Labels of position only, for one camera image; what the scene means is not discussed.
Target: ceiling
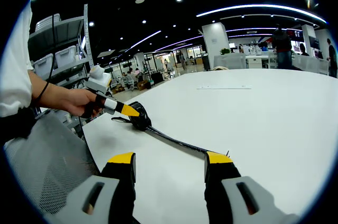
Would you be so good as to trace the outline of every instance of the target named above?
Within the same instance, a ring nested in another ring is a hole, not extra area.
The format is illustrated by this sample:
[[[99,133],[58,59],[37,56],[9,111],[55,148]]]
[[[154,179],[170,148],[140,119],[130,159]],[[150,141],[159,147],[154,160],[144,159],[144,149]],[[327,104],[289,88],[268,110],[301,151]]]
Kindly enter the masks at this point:
[[[90,44],[95,63],[107,64],[112,58],[122,54],[120,59],[126,59],[129,55],[141,52],[154,51],[172,43],[201,35],[198,30],[202,26],[216,22],[222,22],[226,30],[249,28],[249,27],[275,27],[277,23],[283,27],[299,28],[304,22],[295,21],[293,18],[270,17],[270,14],[286,15],[302,18],[318,24],[318,27],[326,27],[321,21],[306,15],[290,12],[277,8],[242,8],[213,13],[196,17],[200,13],[228,6],[244,4],[276,4],[299,8],[318,15],[325,20],[335,22],[331,18],[330,11],[326,6],[327,0],[311,0],[307,7],[307,0],[145,0],[142,4],[136,4],[135,0],[34,0],[31,4],[33,17],[31,31],[34,31],[37,21],[60,13],[61,19],[83,15],[83,5],[88,3],[88,18],[95,25],[89,28]],[[246,16],[220,18],[245,15],[245,14],[268,14],[267,16]],[[161,31],[161,33],[149,38],[127,52],[119,52],[129,49],[132,45],[147,36]],[[271,30],[258,31],[257,33],[272,33]],[[231,35],[246,34],[246,31],[231,32]],[[186,43],[203,44],[203,38],[197,38]],[[97,59],[99,53],[116,50],[103,59]]]

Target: yellow fingertip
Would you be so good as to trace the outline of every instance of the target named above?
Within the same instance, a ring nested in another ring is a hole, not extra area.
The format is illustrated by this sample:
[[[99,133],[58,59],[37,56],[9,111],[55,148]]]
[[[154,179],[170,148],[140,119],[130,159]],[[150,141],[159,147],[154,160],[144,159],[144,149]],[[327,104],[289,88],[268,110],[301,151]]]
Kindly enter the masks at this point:
[[[139,112],[137,112],[134,108],[132,108],[129,105],[124,104],[121,113],[126,116],[131,116],[131,117],[138,117]]]

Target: mesh chair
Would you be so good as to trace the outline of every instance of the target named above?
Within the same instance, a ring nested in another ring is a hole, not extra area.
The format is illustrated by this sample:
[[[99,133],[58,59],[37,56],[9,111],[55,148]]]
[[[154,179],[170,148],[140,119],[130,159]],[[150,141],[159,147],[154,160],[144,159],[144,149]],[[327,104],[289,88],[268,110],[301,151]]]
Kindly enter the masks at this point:
[[[318,58],[306,57],[306,60],[307,60],[307,63],[306,63],[305,71],[319,73],[319,60],[318,60]]]
[[[36,122],[28,139],[9,141],[4,151],[23,192],[41,214],[57,213],[72,190],[99,174],[86,143],[52,111]]]
[[[319,73],[328,75],[328,61],[324,59],[319,60]]]
[[[226,67],[228,69],[245,69],[245,54],[236,53],[215,56],[213,61],[213,67],[217,66]]]
[[[130,88],[129,90],[133,91],[136,87],[135,85],[137,85],[137,80],[135,78],[135,80],[132,78],[132,76],[130,75],[127,75],[126,76],[126,79],[127,79],[127,84],[130,85]]]
[[[268,68],[278,68],[277,55],[273,52],[268,52]]]

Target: led light strip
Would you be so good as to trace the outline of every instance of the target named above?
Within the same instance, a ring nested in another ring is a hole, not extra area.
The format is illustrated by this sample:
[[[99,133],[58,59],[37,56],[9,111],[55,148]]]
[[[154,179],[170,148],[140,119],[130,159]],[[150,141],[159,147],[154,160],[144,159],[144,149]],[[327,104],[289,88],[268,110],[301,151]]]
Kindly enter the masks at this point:
[[[277,28],[276,27],[250,27],[250,28],[247,28],[247,29],[226,30],[226,32],[241,31],[241,30],[275,30],[275,29],[277,29]],[[297,30],[297,29],[282,29],[282,30],[303,31],[303,30]]]
[[[167,47],[169,47],[169,46],[172,46],[172,45],[175,45],[175,44],[178,44],[178,43],[182,43],[182,42],[185,42],[185,41],[189,41],[189,40],[192,40],[192,39],[195,39],[195,38],[201,38],[201,37],[202,37],[202,35],[199,35],[199,36],[196,36],[196,37],[194,37],[194,38],[189,38],[189,39],[186,39],[186,40],[177,42],[177,43],[172,43],[172,44],[169,44],[169,45],[167,45],[167,46],[165,46],[165,47],[159,48],[159,49],[157,49],[157,50],[155,50],[155,51],[159,51],[159,50],[162,50],[162,49],[167,48]]]
[[[85,45],[86,45],[86,37],[84,36],[82,39],[82,44],[81,44],[82,49],[85,48]]]
[[[134,48],[135,46],[137,46],[138,44],[142,43],[143,41],[146,41],[148,38],[151,38],[152,36],[157,35],[157,34],[159,34],[159,33],[161,33],[161,30],[159,30],[159,31],[155,32],[154,34],[151,34],[150,36],[148,36],[148,37],[142,39],[142,40],[139,41],[138,43],[135,43],[132,47],[130,47],[130,48],[129,48],[128,50],[126,50],[125,52],[129,51],[130,49]]]
[[[228,38],[237,38],[239,36],[251,36],[251,35],[272,35],[272,34],[248,34],[248,35],[232,35],[228,36]]]
[[[202,13],[202,14],[198,14],[198,15],[196,15],[196,17],[200,17],[200,16],[203,16],[203,15],[212,14],[212,13],[216,13],[216,12],[220,12],[220,11],[225,11],[225,10],[239,9],[239,8],[250,8],[250,7],[270,7],[270,8],[285,9],[285,10],[289,10],[289,11],[294,11],[294,12],[297,12],[297,13],[305,14],[307,16],[310,16],[312,18],[320,20],[320,21],[322,21],[324,23],[327,23],[324,19],[320,18],[319,16],[314,15],[314,14],[312,14],[310,12],[307,12],[307,11],[304,11],[304,10],[300,10],[300,9],[289,7],[289,6],[267,5],[267,4],[252,4],[252,5],[229,6],[229,7],[224,7],[224,8],[208,11],[208,12],[205,12],[205,13]]]
[[[192,43],[190,43],[190,44],[186,44],[186,45],[184,45],[184,46],[177,47],[177,48],[175,48],[175,49],[173,49],[173,50],[177,50],[177,49],[180,49],[180,48],[182,48],[182,47],[189,46],[189,45],[192,45]]]

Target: plastic storage box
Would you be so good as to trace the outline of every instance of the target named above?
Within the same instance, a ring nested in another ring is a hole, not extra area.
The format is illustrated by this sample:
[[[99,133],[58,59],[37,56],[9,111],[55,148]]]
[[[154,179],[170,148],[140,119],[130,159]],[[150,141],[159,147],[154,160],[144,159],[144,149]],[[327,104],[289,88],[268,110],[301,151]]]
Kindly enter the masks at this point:
[[[60,14],[54,14],[54,23],[61,21]],[[44,27],[52,27],[52,15],[39,21],[35,26],[35,31],[38,31]]]
[[[75,56],[76,56],[76,47],[74,45],[62,51],[58,51],[57,53],[55,53],[58,67],[59,68],[64,67],[67,64],[74,62],[76,59]]]
[[[40,77],[50,73],[53,63],[53,54],[48,54],[33,63],[35,73]]]

